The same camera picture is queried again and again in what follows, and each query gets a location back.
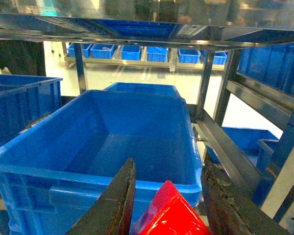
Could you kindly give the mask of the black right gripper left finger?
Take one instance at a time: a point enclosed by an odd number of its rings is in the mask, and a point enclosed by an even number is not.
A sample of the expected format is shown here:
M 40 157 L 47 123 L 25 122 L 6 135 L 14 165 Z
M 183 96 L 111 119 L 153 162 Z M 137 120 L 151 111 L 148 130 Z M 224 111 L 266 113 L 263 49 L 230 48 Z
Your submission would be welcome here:
M 68 235 L 128 235 L 135 198 L 136 166 L 129 158 L 99 199 Z

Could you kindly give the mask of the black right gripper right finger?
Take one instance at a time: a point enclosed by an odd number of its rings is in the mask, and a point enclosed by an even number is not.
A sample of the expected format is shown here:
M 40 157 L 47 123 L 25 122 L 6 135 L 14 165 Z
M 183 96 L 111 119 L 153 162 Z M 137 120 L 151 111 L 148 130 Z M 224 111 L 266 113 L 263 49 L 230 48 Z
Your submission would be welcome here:
M 214 235 L 288 235 L 289 232 L 241 194 L 212 162 L 202 167 L 202 195 Z

